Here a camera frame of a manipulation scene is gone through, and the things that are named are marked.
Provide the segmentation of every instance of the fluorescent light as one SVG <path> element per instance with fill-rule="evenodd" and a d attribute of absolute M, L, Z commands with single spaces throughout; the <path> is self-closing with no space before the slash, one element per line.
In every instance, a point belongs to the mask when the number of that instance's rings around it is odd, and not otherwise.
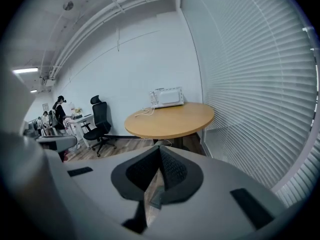
<path fill-rule="evenodd" d="M 28 72 L 37 72 L 38 68 L 33 67 L 33 68 L 24 68 L 24 69 L 16 69 L 13 71 L 15 74 L 21 74 L 21 73 L 28 73 Z"/>

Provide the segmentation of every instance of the chair base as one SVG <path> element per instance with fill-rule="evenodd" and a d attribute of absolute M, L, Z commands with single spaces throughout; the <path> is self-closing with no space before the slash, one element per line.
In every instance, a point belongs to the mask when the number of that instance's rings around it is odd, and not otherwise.
<path fill-rule="evenodd" d="M 95 147 L 99 146 L 99 149 L 98 149 L 98 151 L 96 152 L 98 158 L 101 156 L 101 155 L 99 154 L 99 152 L 100 152 L 100 150 L 101 150 L 101 148 L 102 148 L 103 145 L 113 146 L 114 149 L 117 148 L 115 145 L 108 143 L 109 140 L 110 140 L 109 138 L 104 139 L 104 138 L 100 137 L 99 140 L 98 140 L 99 142 L 96 143 L 96 144 L 94 144 L 94 145 L 91 147 L 91 149 L 92 149 L 93 151 L 95 151 L 95 150 L 96 150 Z"/>

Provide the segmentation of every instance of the table top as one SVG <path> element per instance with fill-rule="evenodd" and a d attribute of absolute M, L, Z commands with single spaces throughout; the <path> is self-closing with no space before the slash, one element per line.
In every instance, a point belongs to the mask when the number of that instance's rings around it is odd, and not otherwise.
<path fill-rule="evenodd" d="M 135 136 L 157 140 L 179 138 L 196 133 L 208 126 L 215 115 L 210 106 L 195 102 L 156 108 L 151 116 L 135 116 L 143 112 L 140 110 L 130 115 L 125 120 L 124 127 Z"/>
<path fill-rule="evenodd" d="M 78 118 L 76 120 L 69 120 L 69 124 L 76 124 L 76 123 L 80 123 L 82 122 L 83 120 L 86 120 L 86 119 L 89 119 L 89 118 L 92 118 L 94 116 L 94 114 L 89 114 L 87 116 L 83 116 L 81 118 Z"/>

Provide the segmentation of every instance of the window blinds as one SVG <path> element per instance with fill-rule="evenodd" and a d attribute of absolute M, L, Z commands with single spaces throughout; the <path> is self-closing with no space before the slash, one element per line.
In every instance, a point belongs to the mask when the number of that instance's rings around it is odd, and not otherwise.
<path fill-rule="evenodd" d="M 320 174 L 320 133 L 303 165 L 275 194 L 287 206 L 307 198 Z"/>
<path fill-rule="evenodd" d="M 304 147 L 317 73 L 287 0 L 181 0 L 200 66 L 211 155 L 272 188 Z"/>

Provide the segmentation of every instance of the ceiling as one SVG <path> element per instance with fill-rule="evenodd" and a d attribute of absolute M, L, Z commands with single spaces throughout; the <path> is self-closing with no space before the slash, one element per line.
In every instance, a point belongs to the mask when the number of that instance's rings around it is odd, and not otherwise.
<path fill-rule="evenodd" d="M 50 91 L 51 87 L 43 82 L 49 78 L 63 48 L 90 18 L 112 3 L 113 0 L 25 0 L 1 43 L 6 64 L 12 70 L 38 67 L 38 72 L 20 77 L 29 90 Z"/>

